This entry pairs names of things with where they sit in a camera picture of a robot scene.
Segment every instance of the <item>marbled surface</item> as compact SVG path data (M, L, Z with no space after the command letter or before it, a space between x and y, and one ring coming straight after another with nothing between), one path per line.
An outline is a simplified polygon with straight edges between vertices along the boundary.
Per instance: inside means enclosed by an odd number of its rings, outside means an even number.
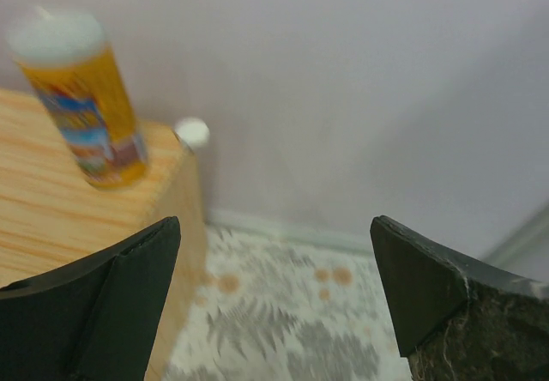
M208 230L164 381L409 381L373 257Z
M387 216L371 240L418 381L548 381L548 284L451 250Z

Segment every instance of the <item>yellow cylindrical container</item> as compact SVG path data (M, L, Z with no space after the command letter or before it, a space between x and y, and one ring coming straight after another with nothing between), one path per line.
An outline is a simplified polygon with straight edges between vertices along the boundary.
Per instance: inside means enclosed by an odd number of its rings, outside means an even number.
M15 24L7 39L88 183L114 188L139 179L147 170L145 144L97 20L42 9Z

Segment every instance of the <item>baseboard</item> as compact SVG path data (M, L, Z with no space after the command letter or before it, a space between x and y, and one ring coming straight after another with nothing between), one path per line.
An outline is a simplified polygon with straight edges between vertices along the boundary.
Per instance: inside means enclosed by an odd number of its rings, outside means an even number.
M482 261L500 269L507 269L520 257L545 245L549 237L549 206L512 233Z
M373 253L369 236L337 233L301 225L288 225L232 211L210 210L208 212L208 224L235 228L248 233L268 235L277 239L294 241L298 244L317 245L337 251L368 255Z

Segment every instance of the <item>wooden table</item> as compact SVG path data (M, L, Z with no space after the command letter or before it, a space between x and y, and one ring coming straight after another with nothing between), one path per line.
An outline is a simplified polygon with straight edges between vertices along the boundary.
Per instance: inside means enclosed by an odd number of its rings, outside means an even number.
M196 157L172 130L142 122L151 161L123 190L87 184L33 97L0 90L0 287L102 250L164 218L181 223L181 247L147 381L160 380L200 281L207 242Z

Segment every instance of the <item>patterned rug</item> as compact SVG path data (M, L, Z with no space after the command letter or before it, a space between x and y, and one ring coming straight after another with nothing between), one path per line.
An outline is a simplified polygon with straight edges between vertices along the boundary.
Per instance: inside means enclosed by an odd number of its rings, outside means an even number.
M164 381L409 381L372 257L208 230Z

